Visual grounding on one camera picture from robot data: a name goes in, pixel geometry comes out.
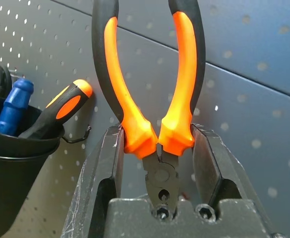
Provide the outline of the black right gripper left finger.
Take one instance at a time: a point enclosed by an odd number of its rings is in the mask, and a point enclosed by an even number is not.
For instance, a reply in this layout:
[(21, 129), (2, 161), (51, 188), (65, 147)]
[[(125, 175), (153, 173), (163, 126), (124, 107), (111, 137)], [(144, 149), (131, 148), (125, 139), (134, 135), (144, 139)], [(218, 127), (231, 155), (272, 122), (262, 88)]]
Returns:
[(123, 128), (114, 125), (83, 163), (61, 237), (104, 236), (109, 201), (121, 193), (123, 157)]

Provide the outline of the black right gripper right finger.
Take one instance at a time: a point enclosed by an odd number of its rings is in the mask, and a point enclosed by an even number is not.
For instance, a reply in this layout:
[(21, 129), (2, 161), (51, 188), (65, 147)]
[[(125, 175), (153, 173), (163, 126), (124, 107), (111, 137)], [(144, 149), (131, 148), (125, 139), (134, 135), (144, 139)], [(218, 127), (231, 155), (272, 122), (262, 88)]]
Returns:
[(203, 203), (220, 214), (224, 203), (250, 201), (268, 234), (276, 232), (245, 169), (223, 143), (219, 135), (199, 124), (191, 125), (195, 139), (193, 168), (197, 189)]

